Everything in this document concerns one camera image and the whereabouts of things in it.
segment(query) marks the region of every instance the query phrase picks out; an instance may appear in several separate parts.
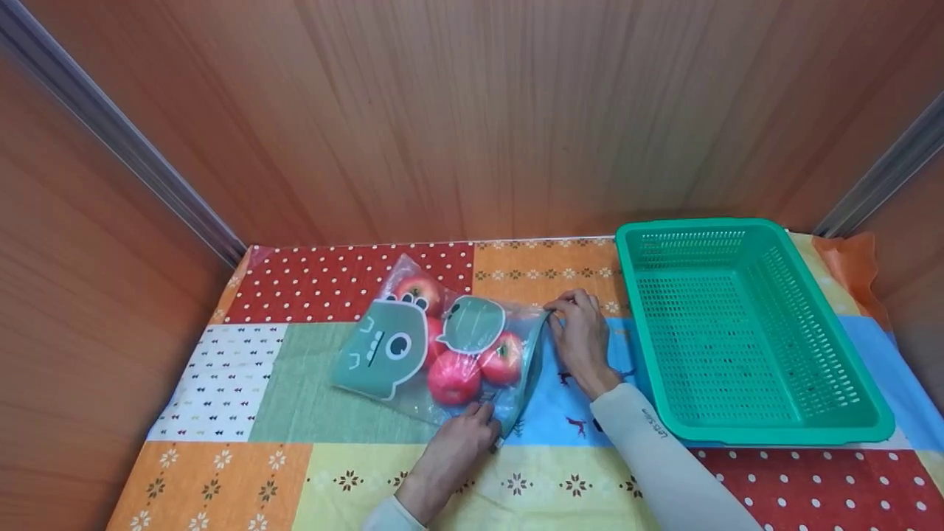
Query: blue fabric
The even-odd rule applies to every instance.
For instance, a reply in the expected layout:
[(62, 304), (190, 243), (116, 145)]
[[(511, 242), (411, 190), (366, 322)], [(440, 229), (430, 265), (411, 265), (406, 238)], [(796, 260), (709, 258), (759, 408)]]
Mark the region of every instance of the blue fabric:
[[(636, 333), (635, 325), (631, 319), (610, 318), (607, 322), (610, 325), (607, 351), (610, 365), (625, 381), (635, 385), (630, 351), (630, 334)], [(885, 331), (870, 317), (840, 316), (840, 322), (912, 447), (944, 452), (944, 420)], [(542, 352), (544, 368), (534, 395), (505, 444), (610, 446), (609, 439), (594, 423), (590, 402), (561, 368), (552, 346), (545, 345)]]
[(944, 452), (944, 420), (888, 334), (871, 317), (839, 316), (915, 450)]

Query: cartoon character sticker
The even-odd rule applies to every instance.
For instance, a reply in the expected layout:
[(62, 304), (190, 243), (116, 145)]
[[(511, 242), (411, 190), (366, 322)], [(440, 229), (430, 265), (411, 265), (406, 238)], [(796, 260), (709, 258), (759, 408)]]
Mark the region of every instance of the cartoon character sticker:
[(437, 341), (463, 354), (478, 354), (491, 347), (505, 329), (505, 310), (496, 302), (463, 295), (443, 317), (443, 335)]
[(423, 366), (426, 314), (406, 294), (375, 300), (342, 347), (331, 380), (337, 385), (389, 401), (398, 385)]

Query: plastic bag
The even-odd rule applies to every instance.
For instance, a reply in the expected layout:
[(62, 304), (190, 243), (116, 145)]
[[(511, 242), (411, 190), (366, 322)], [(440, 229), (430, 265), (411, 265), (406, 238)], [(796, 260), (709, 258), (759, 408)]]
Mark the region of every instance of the plastic bag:
[(547, 317), (452, 292), (404, 254), (338, 352), (331, 382), (435, 424), (492, 402), (503, 439), (537, 382)]

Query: red polka dot fabric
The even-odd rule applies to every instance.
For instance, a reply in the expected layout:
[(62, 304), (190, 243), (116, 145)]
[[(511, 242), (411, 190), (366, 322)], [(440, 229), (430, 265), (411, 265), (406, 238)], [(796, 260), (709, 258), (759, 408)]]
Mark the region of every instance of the red polka dot fabric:
[(400, 254), (457, 292), (472, 290), (472, 244), (409, 244), (250, 250), (227, 323), (329, 322), (361, 318)]
[(910, 450), (694, 452), (765, 529), (944, 529), (944, 501)]

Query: metal frame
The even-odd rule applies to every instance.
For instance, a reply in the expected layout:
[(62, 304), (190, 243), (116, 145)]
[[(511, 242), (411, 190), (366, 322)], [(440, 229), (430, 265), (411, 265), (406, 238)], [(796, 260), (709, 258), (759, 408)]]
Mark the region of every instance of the metal frame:
[(831, 238), (852, 234), (944, 147), (944, 93), (862, 176), (813, 233)]
[(19, 0), (0, 0), (0, 43), (227, 264), (245, 245)]

